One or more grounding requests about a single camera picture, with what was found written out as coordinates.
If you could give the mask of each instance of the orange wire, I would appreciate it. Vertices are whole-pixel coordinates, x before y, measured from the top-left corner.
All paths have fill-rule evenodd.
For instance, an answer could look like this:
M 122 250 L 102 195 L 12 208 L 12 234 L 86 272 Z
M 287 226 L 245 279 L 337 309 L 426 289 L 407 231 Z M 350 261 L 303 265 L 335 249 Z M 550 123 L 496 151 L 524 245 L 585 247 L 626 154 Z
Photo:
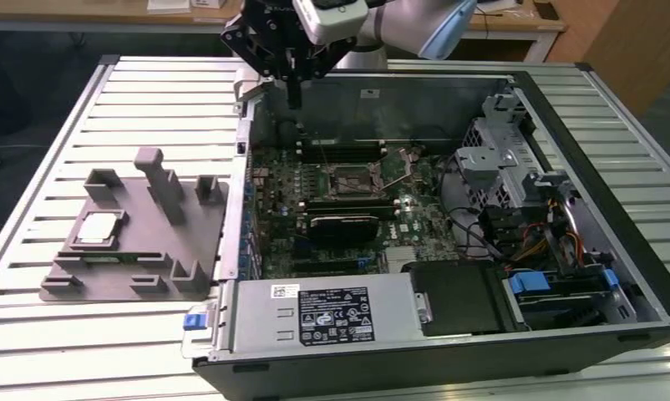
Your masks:
M 528 235 L 528 234 L 529 234 L 529 232 L 530 232 L 530 228 L 532 228 L 532 227 L 540 227 L 540 226 L 542 226 L 542 225 L 544 225 L 544 223 L 542 223 L 542 222 L 538 222 L 538 223 L 532 223 L 532 224 L 529 224 L 529 225 L 526 226 L 526 228 L 524 228 L 524 231 L 522 231 L 522 242 L 524 242 L 524 240 L 526 239 L 526 235 Z
M 568 236 L 570 236 L 574 240 L 574 253 L 577 254 L 578 265 L 584 265 L 584 248 L 581 244 L 581 238 L 578 235 L 570 231 L 565 232 Z

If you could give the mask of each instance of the barcode sticker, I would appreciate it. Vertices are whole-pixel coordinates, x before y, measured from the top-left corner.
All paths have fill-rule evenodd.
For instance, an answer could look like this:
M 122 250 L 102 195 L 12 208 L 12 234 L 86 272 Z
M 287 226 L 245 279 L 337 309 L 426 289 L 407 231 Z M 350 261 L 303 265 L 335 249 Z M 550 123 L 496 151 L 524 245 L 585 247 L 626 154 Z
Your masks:
M 361 89 L 361 99 L 378 99 L 379 93 L 378 89 Z
M 270 287 L 269 295 L 275 298 L 297 298 L 299 292 L 299 284 L 274 284 Z

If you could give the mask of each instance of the metal bracket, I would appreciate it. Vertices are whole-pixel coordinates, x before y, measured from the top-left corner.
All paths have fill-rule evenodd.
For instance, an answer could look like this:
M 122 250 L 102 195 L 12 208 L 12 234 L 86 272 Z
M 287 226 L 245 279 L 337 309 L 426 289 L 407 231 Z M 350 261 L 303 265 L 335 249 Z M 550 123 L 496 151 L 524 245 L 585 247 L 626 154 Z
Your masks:
M 564 171 L 553 171 L 538 174 L 529 173 L 522 178 L 524 201 L 540 201 L 538 188 L 557 188 L 569 183 L 569 177 Z
M 219 285 L 219 302 L 214 311 L 213 319 L 213 343 L 214 348 L 210 356 L 222 350 L 230 350 L 233 342 L 233 312 L 237 303 L 237 282 L 227 280 Z
M 433 322 L 433 314 L 430 313 L 427 295 L 422 292 L 417 292 L 413 298 L 415 304 L 415 312 L 418 315 L 418 322 L 419 323 Z
M 484 146 L 457 149 L 456 163 L 469 187 L 474 190 L 490 188 L 500 167 L 506 165 L 497 150 Z
M 241 67 L 234 71 L 233 93 L 237 103 L 245 103 L 254 94 L 250 94 L 258 87 L 261 76 L 250 67 Z
M 482 112 L 490 123 L 512 124 L 522 118 L 526 108 L 514 94 L 496 94 L 484 101 Z

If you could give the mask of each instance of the cable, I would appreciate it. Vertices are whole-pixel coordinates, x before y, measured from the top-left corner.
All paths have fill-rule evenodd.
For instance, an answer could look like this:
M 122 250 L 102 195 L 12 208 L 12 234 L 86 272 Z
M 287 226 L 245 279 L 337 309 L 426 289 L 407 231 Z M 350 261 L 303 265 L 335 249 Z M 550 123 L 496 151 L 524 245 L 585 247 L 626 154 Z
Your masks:
M 480 226 L 480 223 L 477 221 L 473 221 L 472 223 L 468 224 L 468 229 L 465 230 L 465 248 L 473 247 L 469 244 L 469 231 L 472 230 L 472 226 Z
M 565 232 L 564 235 L 568 236 L 573 240 L 574 256 L 577 258 L 578 265 L 582 266 L 584 265 L 584 248 L 581 246 L 581 238 L 578 238 L 578 235 L 572 231 Z
M 448 156 L 448 159 L 445 160 L 445 163 L 442 165 L 441 174 L 437 177 L 436 193 L 441 197 L 441 204 L 442 204 L 442 178 L 445 178 L 445 173 L 448 172 L 449 164 L 453 162 L 454 158 L 456 158 L 454 155 Z
M 488 14 L 485 13 L 485 11 L 482 11 L 482 9 L 480 8 L 480 6 L 476 6 L 477 8 L 477 11 L 480 13 L 482 13 L 482 22 L 485 24 L 485 40 L 488 40 L 488 37 L 490 35 L 490 30 L 488 29 Z
M 529 234 L 530 232 L 530 228 L 532 227 L 540 227 L 542 226 L 544 223 L 542 222 L 538 222 L 538 223 L 532 223 L 529 224 L 525 228 L 524 228 L 524 231 L 522 231 L 522 243 L 524 243 L 524 240 L 526 239 L 526 235 Z
M 480 242 L 480 243 L 484 245 L 485 249 L 488 250 L 488 252 L 490 253 L 490 256 L 492 256 L 494 259 L 497 259 L 497 260 L 500 260 L 500 261 L 506 260 L 506 259 L 505 259 L 505 257 L 504 257 L 504 255 L 502 255 L 502 253 L 500 252 L 500 250 L 498 250 L 497 248 L 494 248 L 494 246 L 493 246 L 493 245 L 492 245 L 492 244 L 490 244 L 490 243 L 489 243 L 489 242 L 488 242 L 488 241 L 486 241 L 486 240 L 485 240 L 485 239 L 484 239 L 480 235 L 477 235 L 477 234 L 473 232 L 473 230 L 468 230 L 468 227 L 465 227 L 465 226 L 460 223 L 460 221 L 457 221 L 457 220 L 453 218 L 453 216 L 450 216 L 450 213 L 452 213 L 453 211 L 460 211 L 460 210 L 466 210 L 466 211 L 473 210 L 473 211 L 476 211 L 476 209 L 474 209 L 474 208 L 472 208 L 472 207 L 461 207 L 461 206 L 458 206 L 458 207 L 453 207 L 453 208 L 452 208 L 450 210 L 448 210 L 448 212 L 446 212 L 446 215 L 448 215 L 448 218 L 449 218 L 450 222 L 456 225 L 456 227 L 457 227 L 457 228 L 460 228 L 462 231 L 465 231 L 465 232 L 469 234 L 469 236 L 472 236 L 472 237 L 477 240 L 477 242 Z
M 465 252 L 456 251 L 458 256 L 462 256 L 465 259 L 486 259 L 488 255 L 468 255 Z
M 513 262 L 521 261 L 525 257 L 532 256 L 532 255 L 536 255 L 536 254 L 541 253 L 541 252 L 542 252 L 542 251 L 545 251 L 545 250 L 546 250 L 546 240 L 544 240 L 544 239 L 542 239 L 542 240 L 540 240 L 540 241 L 538 241 L 538 242 L 537 242 L 533 246 L 530 246 L 530 247 L 529 247 L 529 248 L 526 248 L 526 249 L 522 249 L 522 250 L 520 251 L 520 253 L 517 253 L 517 254 L 516 254 L 516 255 L 510 258 L 510 260 L 512 260 Z M 509 264 L 509 265 L 506 265 L 506 266 L 504 267 L 504 270 L 505 270 L 506 272 L 509 272 L 509 271 L 512 271 L 512 270 L 514 270 L 514 269 L 512 268 L 512 265 Z

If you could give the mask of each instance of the sticker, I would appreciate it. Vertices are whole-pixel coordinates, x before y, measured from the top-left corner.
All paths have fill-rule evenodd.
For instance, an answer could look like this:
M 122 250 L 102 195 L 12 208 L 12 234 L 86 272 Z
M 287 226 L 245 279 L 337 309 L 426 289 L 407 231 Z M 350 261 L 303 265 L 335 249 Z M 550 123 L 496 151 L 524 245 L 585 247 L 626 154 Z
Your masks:
M 193 18 L 194 23 L 222 23 L 221 19 L 217 18 Z
M 269 296 L 274 298 L 297 298 L 299 284 L 274 284 L 269 289 Z
M 361 89 L 361 99 L 378 99 L 378 89 Z
M 86 257 L 82 257 L 81 260 L 83 261 L 83 263 L 119 263 L 121 262 L 117 257 L 110 257 L 110 256 L 86 256 Z
M 301 345 L 310 347 L 374 341 L 365 287 L 299 291 L 297 299 Z

